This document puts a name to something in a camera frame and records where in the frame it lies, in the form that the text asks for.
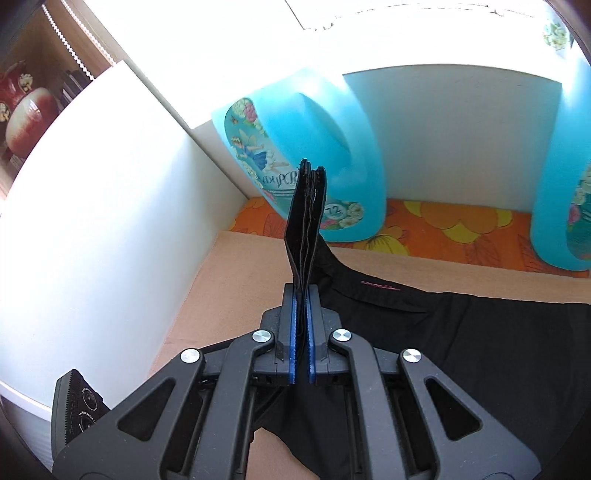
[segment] silver screw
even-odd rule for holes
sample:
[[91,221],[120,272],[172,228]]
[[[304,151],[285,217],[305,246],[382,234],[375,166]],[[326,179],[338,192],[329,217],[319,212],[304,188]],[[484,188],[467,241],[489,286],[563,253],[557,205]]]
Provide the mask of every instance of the silver screw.
[[271,334],[266,330],[257,330],[252,334],[252,339],[258,343],[265,343],[271,340]]
[[194,348],[187,348],[186,350],[181,353],[181,360],[186,364],[193,364],[197,360],[199,360],[199,350],[195,350]]
[[337,342],[347,342],[348,340],[351,340],[351,332],[344,328],[339,328],[333,332],[333,338]]
[[422,357],[423,356],[421,355],[421,352],[415,350],[414,348],[407,348],[404,352],[402,352],[402,358],[412,364],[417,363]]

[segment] orange floral tablecloth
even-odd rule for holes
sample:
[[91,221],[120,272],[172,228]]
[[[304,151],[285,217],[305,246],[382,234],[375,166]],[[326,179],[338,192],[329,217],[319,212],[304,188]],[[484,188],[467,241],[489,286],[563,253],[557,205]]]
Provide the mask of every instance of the orange floral tablecloth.
[[[331,245],[510,270],[591,276],[589,271],[562,270],[540,260],[530,243],[530,220],[530,214],[511,210],[388,199],[386,221],[375,236]],[[257,197],[246,203],[230,231],[283,238],[285,220]]]

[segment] bottle label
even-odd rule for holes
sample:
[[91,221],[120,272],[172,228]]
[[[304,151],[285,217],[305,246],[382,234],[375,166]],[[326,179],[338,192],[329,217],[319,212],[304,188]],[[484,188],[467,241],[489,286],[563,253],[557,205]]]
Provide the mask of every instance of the bottle label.
[[591,260],[591,160],[570,204],[566,243],[575,257]]
[[[232,105],[224,118],[224,129],[232,154],[244,172],[267,200],[287,217],[296,190],[298,169],[271,141],[250,98],[241,98]],[[363,206],[358,202],[327,196],[320,229],[349,228],[363,219],[363,213]]]

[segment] triangular cutout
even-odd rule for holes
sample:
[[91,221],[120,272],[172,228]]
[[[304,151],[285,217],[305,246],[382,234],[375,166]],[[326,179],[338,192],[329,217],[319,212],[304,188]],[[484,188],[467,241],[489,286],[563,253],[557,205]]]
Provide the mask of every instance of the triangular cutout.
[[117,428],[142,442],[150,440],[173,392],[174,385],[175,381],[172,378],[160,384],[119,421]]
[[480,430],[480,420],[459,403],[437,380],[429,378],[425,385],[439,414],[447,438],[455,441]]

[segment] white panel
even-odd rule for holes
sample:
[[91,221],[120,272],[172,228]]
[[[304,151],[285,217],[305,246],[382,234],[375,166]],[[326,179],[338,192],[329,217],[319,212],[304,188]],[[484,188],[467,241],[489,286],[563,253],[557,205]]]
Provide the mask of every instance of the white panel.
[[6,417],[19,433],[29,449],[49,470],[53,467],[51,457],[51,422],[43,420],[27,410],[0,397]]
[[559,83],[444,65],[345,78],[376,133],[388,197],[531,211]]
[[50,406],[77,368],[119,403],[147,377],[243,195],[125,63],[85,89],[0,218],[0,380]]

